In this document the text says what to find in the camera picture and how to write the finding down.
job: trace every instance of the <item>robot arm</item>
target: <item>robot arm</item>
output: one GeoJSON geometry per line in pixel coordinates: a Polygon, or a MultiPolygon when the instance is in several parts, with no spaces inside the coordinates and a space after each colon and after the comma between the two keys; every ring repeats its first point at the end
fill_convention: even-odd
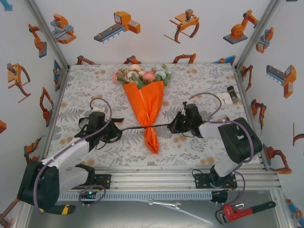
{"type": "MultiPolygon", "coordinates": [[[[71,143],[74,143],[77,140],[79,140],[79,138],[74,138],[71,143]]],[[[94,176],[89,176],[89,172],[86,170],[86,168],[89,169],[90,167],[74,167],[71,170],[66,170],[71,166],[71,163],[88,152],[89,142],[83,140],[80,143],[72,146],[58,157],[56,157],[57,154],[55,154],[52,157],[46,158],[40,162],[31,161],[25,169],[17,196],[18,199],[34,205],[33,188],[38,171],[50,160],[53,160],[53,162],[46,167],[43,175],[39,178],[37,187],[39,208],[43,210],[51,209],[61,194],[77,185],[90,182],[90,180],[94,178],[94,176]]]]}
{"type": "Polygon", "coordinates": [[[122,132],[112,122],[115,119],[105,122],[105,114],[102,112],[92,112],[88,120],[86,130],[82,128],[71,143],[58,153],[40,162],[31,161],[27,164],[17,196],[20,201],[34,205],[34,197],[37,197],[36,205],[48,211],[66,191],[78,185],[95,185],[94,168],[78,164],[70,170],[67,169],[78,158],[94,149],[100,140],[108,142],[121,136],[122,132]],[[34,193],[36,180],[37,194],[34,193]]]}
{"type": "Polygon", "coordinates": [[[221,186],[230,174],[251,156],[249,138],[252,141],[253,155],[262,151],[261,141],[244,118],[235,119],[232,123],[213,123],[202,120],[195,104],[184,103],[184,110],[185,115],[179,112],[168,125],[172,133],[191,131],[192,135],[198,138],[221,138],[225,145],[227,154],[210,169],[209,181],[213,186],[221,186]]]}

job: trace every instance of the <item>adjustable wrench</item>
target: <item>adjustable wrench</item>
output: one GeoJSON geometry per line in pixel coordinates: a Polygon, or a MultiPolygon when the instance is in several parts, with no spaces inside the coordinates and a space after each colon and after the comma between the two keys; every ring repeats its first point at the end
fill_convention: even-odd
{"type": "Polygon", "coordinates": [[[166,206],[172,206],[175,207],[176,209],[180,209],[179,205],[181,205],[181,203],[176,202],[176,203],[168,203],[168,202],[160,202],[160,201],[155,201],[153,199],[151,199],[151,202],[149,202],[150,205],[152,204],[160,204],[160,205],[166,205],[166,206]]]}

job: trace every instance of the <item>white flower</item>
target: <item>white flower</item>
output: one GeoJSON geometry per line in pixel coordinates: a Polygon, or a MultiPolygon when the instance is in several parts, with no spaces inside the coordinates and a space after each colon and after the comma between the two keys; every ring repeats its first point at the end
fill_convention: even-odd
{"type": "Polygon", "coordinates": [[[130,82],[135,82],[135,81],[138,80],[139,75],[138,75],[138,73],[137,73],[136,71],[130,71],[130,72],[127,74],[127,77],[128,77],[128,81],[130,81],[130,82]]]}
{"type": "Polygon", "coordinates": [[[162,80],[165,80],[166,78],[166,73],[164,70],[159,70],[159,71],[156,71],[156,76],[160,76],[162,80]]]}

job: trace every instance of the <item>pink flower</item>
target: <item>pink flower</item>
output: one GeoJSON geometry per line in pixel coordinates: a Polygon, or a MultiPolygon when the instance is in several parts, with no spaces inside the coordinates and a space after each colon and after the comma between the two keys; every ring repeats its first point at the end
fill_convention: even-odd
{"type": "Polygon", "coordinates": [[[144,72],[144,71],[140,71],[140,72],[138,72],[138,74],[139,74],[139,75],[141,75],[141,76],[144,76],[144,75],[145,75],[145,73],[146,73],[146,72],[144,72]]]}
{"type": "Polygon", "coordinates": [[[120,70],[116,70],[116,71],[113,73],[112,78],[113,78],[113,81],[114,81],[115,83],[118,83],[118,81],[117,81],[117,75],[116,75],[117,73],[123,74],[120,70]]]}
{"type": "Polygon", "coordinates": [[[139,65],[137,65],[137,64],[132,64],[132,65],[130,66],[130,70],[131,70],[131,71],[134,71],[134,70],[136,70],[136,71],[141,71],[142,69],[141,69],[141,67],[140,67],[139,65]]]}
{"type": "Polygon", "coordinates": [[[142,78],[143,80],[155,81],[155,74],[153,73],[153,71],[149,71],[145,73],[142,78]]]}

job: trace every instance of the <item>orange robot arm illustration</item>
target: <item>orange robot arm illustration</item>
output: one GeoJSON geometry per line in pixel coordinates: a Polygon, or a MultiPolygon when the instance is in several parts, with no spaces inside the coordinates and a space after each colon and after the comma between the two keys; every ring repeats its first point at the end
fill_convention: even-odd
{"type": "Polygon", "coordinates": [[[180,56],[176,56],[172,63],[177,63],[182,58],[188,58],[189,59],[188,63],[193,63],[196,58],[196,53],[194,53],[193,55],[182,54],[180,56]]]}
{"type": "Polygon", "coordinates": [[[49,121],[51,119],[51,116],[52,116],[52,109],[51,110],[47,110],[44,106],[43,106],[43,99],[44,99],[44,96],[47,97],[47,99],[50,101],[51,105],[52,105],[52,108],[54,108],[54,103],[50,97],[50,95],[48,94],[47,90],[45,87],[42,88],[42,94],[41,94],[41,97],[40,97],[40,108],[43,112],[43,118],[46,120],[46,126],[48,127],[49,125],[49,121]]]}
{"type": "Polygon", "coordinates": [[[31,153],[33,153],[36,149],[38,149],[39,142],[42,139],[42,137],[44,137],[44,135],[41,136],[40,138],[36,139],[36,141],[33,142],[31,145],[24,146],[24,157],[25,157],[25,160],[27,161],[27,164],[29,164],[29,162],[31,160],[33,160],[33,161],[38,161],[39,160],[39,157],[34,156],[34,157],[30,158],[29,155],[31,153]]]}
{"type": "Polygon", "coordinates": [[[86,62],[90,65],[95,65],[94,62],[92,62],[91,60],[88,60],[87,58],[84,58],[83,56],[78,56],[77,59],[78,60],[77,60],[76,65],[82,65],[83,62],[86,62]]]}
{"type": "Polygon", "coordinates": [[[251,88],[252,68],[253,68],[252,65],[250,65],[249,67],[243,66],[243,68],[241,70],[241,75],[242,75],[243,79],[244,79],[244,77],[247,76],[247,72],[249,71],[249,82],[248,82],[248,86],[246,88],[246,91],[248,91],[248,89],[251,88]]]}
{"type": "Polygon", "coordinates": [[[132,64],[141,64],[141,62],[138,61],[138,60],[136,59],[135,56],[128,57],[127,60],[124,61],[123,64],[128,64],[128,63],[132,63],[132,64]]]}
{"type": "Polygon", "coordinates": [[[40,31],[38,26],[31,26],[31,24],[28,24],[29,31],[34,35],[34,43],[36,48],[39,50],[39,58],[47,55],[47,43],[42,42],[37,35],[37,31],[40,31]]]}
{"type": "Polygon", "coordinates": [[[258,108],[261,109],[258,121],[259,121],[260,126],[261,126],[261,134],[262,134],[262,129],[263,129],[263,125],[264,125],[264,114],[265,114],[265,111],[266,111],[267,107],[263,103],[258,103],[257,100],[254,99],[251,102],[251,110],[252,110],[253,116],[256,116],[258,108]]]}
{"type": "Polygon", "coordinates": [[[248,37],[244,35],[244,31],[246,29],[246,26],[248,22],[250,21],[252,24],[254,24],[254,27],[256,27],[258,23],[258,19],[256,19],[252,15],[252,10],[248,10],[246,13],[243,14],[243,21],[241,24],[236,24],[232,29],[231,29],[231,34],[224,36],[223,39],[229,42],[230,44],[236,44],[238,42],[241,42],[248,37]]]}
{"type": "Polygon", "coordinates": [[[272,146],[266,147],[265,144],[263,145],[264,151],[267,157],[268,164],[271,165],[271,159],[273,159],[275,156],[280,156],[282,159],[282,162],[284,164],[283,168],[276,169],[276,171],[279,174],[290,174],[292,173],[292,170],[289,168],[286,156],[283,154],[281,150],[275,150],[272,146]]]}

